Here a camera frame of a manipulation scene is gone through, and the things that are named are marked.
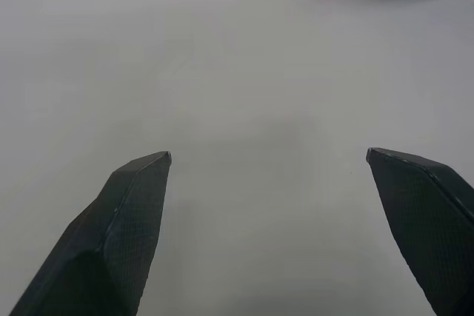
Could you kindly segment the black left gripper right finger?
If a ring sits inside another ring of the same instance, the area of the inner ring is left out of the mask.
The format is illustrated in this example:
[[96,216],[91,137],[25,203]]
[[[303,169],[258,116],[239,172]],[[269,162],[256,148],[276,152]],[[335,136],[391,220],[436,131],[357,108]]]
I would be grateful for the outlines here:
[[474,316],[474,188],[421,156],[370,148],[390,231],[436,316]]

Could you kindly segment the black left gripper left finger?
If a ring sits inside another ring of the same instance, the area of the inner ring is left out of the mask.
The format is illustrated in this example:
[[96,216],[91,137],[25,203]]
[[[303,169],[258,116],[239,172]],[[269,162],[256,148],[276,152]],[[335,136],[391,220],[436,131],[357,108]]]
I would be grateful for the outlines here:
[[163,151],[115,170],[67,226],[9,316],[136,316],[171,162]]

